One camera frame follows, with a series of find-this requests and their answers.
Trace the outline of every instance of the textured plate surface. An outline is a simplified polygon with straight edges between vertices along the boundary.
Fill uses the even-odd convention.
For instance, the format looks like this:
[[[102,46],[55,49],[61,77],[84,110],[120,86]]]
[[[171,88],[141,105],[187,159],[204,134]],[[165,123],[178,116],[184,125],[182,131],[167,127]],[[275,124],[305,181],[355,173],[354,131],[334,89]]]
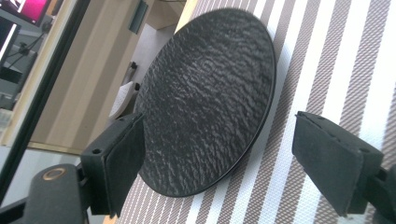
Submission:
[[[145,115],[141,177],[172,197],[217,183],[256,140],[275,83],[271,38],[253,15],[221,9],[188,23],[160,51],[136,99]]]

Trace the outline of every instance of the monitor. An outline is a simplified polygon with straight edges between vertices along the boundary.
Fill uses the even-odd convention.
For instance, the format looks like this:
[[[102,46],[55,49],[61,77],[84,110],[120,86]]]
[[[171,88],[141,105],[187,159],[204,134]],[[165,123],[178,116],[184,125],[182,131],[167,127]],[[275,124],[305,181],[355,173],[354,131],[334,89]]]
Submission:
[[[20,28],[16,23],[0,17],[0,72]]]
[[[0,0],[0,8],[25,21],[39,26],[50,0]]]

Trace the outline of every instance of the screw hole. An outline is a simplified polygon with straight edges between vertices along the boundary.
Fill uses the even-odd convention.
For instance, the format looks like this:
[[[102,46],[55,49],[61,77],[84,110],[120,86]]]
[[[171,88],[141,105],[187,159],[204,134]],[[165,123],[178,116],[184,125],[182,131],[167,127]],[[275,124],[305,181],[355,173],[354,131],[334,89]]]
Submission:
[[[96,149],[94,149],[94,150],[92,151],[93,154],[99,154],[99,153],[101,153],[101,152],[102,152],[102,150],[99,149],[99,148],[96,148]]]
[[[369,149],[364,148],[364,147],[359,148],[359,150],[360,150],[361,152],[364,152],[364,153],[369,153],[369,152],[370,152]]]

